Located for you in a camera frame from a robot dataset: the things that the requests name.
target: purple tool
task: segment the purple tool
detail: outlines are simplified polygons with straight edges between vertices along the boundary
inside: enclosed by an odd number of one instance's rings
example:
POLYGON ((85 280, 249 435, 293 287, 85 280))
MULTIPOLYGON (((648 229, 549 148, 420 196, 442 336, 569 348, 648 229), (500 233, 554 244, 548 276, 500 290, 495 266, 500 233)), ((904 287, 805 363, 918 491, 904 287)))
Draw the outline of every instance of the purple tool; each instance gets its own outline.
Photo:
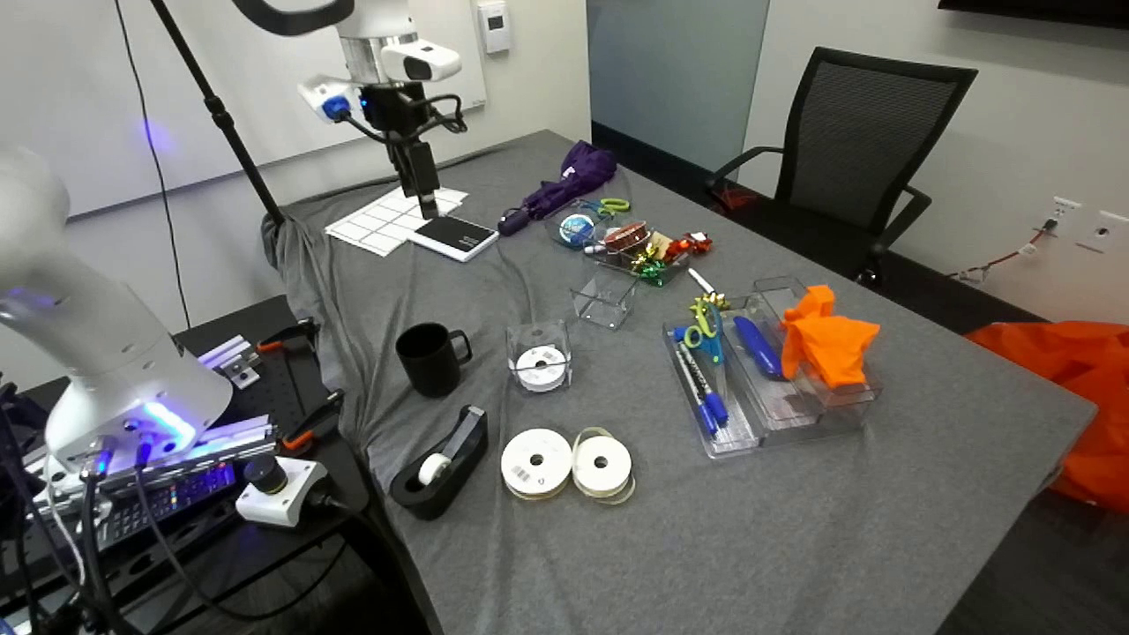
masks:
POLYGON ((544 179, 518 208, 496 219, 496 233, 523 233, 533 219, 548 219, 569 201, 600 190, 614 175, 618 161, 605 148, 573 144, 561 161, 561 179, 544 179))

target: gray table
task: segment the gray table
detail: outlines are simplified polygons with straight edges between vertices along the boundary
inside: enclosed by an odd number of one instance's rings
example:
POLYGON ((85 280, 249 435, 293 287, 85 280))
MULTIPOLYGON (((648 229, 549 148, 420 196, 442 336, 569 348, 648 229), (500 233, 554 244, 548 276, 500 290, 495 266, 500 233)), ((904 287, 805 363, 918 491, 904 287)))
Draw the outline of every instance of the gray table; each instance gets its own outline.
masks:
MULTIPOLYGON (((495 221, 569 142, 523 136, 444 168, 468 190, 460 214, 495 221)), ((416 248, 388 262, 321 237, 321 227, 383 188, 290 208, 281 280, 299 315, 329 324, 333 384, 349 393, 342 429, 388 488, 434 444, 461 403, 490 414, 490 456, 436 523, 388 503, 444 630, 936 630, 1002 544, 1089 404, 995 361, 938 324, 785 254, 677 194, 624 172, 642 219, 704 229, 698 269, 721 290, 789 276, 830 282, 845 315, 881 324, 872 353, 877 403, 864 423, 800 429, 755 456, 710 461, 663 348, 694 287, 642 290, 622 333, 573 324, 574 384, 523 395, 506 375, 506 328, 569 315, 588 266, 544 227, 500 240, 471 266, 416 248), (467 328, 475 357, 444 403, 410 393, 393 353, 413 322, 467 328), (514 503, 496 477, 506 440, 526 426, 602 423, 635 450, 627 508, 514 503)))

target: chair backrest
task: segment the chair backrest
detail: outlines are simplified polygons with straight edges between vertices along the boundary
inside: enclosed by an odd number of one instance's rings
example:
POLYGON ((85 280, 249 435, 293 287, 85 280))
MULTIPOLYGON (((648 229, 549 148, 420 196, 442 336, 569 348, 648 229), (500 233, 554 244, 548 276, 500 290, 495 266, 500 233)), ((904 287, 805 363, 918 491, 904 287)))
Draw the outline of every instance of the chair backrest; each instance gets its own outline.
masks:
POLYGON ((777 201, 881 237, 978 72, 816 49, 785 115, 777 201))

